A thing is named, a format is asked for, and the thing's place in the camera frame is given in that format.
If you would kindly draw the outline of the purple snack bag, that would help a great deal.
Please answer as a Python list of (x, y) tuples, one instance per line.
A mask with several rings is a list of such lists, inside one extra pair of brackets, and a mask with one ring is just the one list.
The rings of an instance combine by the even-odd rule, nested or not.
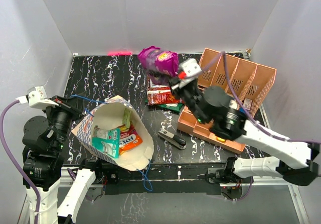
[(138, 54), (138, 59), (153, 84), (168, 85), (177, 75), (179, 59), (175, 52), (150, 46)]

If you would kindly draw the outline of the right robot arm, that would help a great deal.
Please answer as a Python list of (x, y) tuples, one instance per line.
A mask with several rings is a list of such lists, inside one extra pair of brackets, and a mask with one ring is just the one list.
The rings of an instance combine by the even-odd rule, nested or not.
[(252, 122), (245, 113), (237, 110), (235, 100), (220, 87), (212, 86), (200, 91), (197, 80), (180, 80), (177, 77), (169, 81), (169, 86), (173, 96), (183, 100), (198, 122), (213, 122), (210, 133), (269, 154), (264, 158), (228, 158), (224, 168), (208, 174), (214, 183), (270, 176), (298, 186), (308, 186), (319, 176), (319, 165), (314, 159), (320, 147), (315, 141), (295, 142), (256, 121)]

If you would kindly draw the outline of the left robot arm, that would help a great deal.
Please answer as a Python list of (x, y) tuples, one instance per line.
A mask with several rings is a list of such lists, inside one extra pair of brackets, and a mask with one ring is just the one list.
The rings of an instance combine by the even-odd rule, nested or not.
[(61, 152), (74, 121), (84, 117), (83, 100), (77, 97), (54, 96), (42, 93), (27, 96), (30, 107), (42, 110), (46, 116), (29, 119), (24, 126), (23, 184), (30, 200), (30, 221), (34, 223), (75, 223), (80, 206), (91, 184), (103, 179), (98, 161), (84, 160), (61, 205), (58, 204)]

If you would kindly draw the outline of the orange Doritos bag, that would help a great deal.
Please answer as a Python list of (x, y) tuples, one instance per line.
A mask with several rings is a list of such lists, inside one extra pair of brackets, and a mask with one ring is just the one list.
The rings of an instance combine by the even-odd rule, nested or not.
[(150, 77), (147, 77), (147, 104), (176, 104), (183, 103), (181, 99), (175, 99), (168, 85), (157, 85), (152, 82)]

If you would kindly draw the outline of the green snack packet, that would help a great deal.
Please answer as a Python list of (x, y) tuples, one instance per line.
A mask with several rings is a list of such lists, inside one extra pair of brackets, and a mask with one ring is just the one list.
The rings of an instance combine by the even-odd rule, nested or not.
[(173, 113), (179, 114), (181, 108), (183, 107), (182, 103), (169, 103), (169, 104), (157, 104), (156, 107), (159, 107), (164, 110), (170, 110)]

